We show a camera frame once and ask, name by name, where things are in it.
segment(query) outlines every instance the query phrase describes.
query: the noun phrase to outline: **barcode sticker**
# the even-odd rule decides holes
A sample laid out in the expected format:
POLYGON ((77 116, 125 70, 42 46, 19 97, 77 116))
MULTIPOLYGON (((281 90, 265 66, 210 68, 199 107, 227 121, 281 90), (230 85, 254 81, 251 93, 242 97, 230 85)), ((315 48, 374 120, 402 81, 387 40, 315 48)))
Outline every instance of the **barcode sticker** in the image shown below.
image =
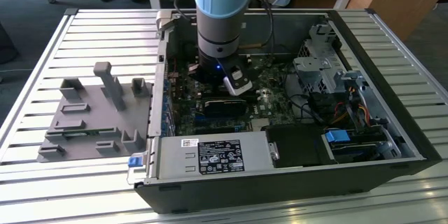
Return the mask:
POLYGON ((197 147, 198 139, 182 139, 181 147, 197 147))

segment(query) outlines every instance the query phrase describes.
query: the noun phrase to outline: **metal bracket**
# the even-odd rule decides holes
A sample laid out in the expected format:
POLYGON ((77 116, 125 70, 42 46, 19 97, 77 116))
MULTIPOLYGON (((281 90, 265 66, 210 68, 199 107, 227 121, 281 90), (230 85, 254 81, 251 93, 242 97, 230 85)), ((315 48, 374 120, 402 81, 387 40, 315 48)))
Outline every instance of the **metal bracket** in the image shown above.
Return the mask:
POLYGON ((170 28, 173 24, 171 19, 171 11, 170 10, 159 10, 155 15, 155 26, 157 31, 165 31, 170 28))

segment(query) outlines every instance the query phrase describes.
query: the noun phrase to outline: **blue latch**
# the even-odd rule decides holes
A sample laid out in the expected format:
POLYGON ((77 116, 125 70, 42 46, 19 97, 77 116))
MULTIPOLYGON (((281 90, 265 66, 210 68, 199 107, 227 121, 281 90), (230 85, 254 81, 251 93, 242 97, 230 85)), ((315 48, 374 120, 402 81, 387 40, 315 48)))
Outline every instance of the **blue latch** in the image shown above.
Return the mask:
POLYGON ((331 142, 347 142, 349 137, 345 130, 331 130, 325 133, 327 143, 331 142))
POLYGON ((142 166, 142 157, 129 157, 127 167, 141 167, 142 166))

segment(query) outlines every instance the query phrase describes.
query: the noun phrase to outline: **motherboard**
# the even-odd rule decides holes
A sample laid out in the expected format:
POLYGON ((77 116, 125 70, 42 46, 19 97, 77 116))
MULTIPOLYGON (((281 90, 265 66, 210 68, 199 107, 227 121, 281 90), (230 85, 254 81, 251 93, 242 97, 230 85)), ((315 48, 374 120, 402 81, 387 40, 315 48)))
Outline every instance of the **motherboard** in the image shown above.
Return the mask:
POLYGON ((171 62, 167 80, 175 135, 259 131, 297 121, 283 92, 285 64, 267 55, 246 56, 254 87, 238 97, 187 76, 187 63, 171 62))

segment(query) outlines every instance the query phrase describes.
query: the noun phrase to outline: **red wire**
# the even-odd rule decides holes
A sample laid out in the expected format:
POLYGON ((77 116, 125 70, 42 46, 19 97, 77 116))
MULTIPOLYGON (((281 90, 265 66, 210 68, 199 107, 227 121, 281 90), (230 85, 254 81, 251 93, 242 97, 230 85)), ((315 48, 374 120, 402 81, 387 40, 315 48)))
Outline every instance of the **red wire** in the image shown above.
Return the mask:
POLYGON ((333 116, 333 118, 335 117, 335 115, 337 115, 337 107, 338 107, 338 105, 342 105, 343 103, 342 102, 338 102, 337 104, 335 104, 335 107, 334 107, 334 116, 333 116))

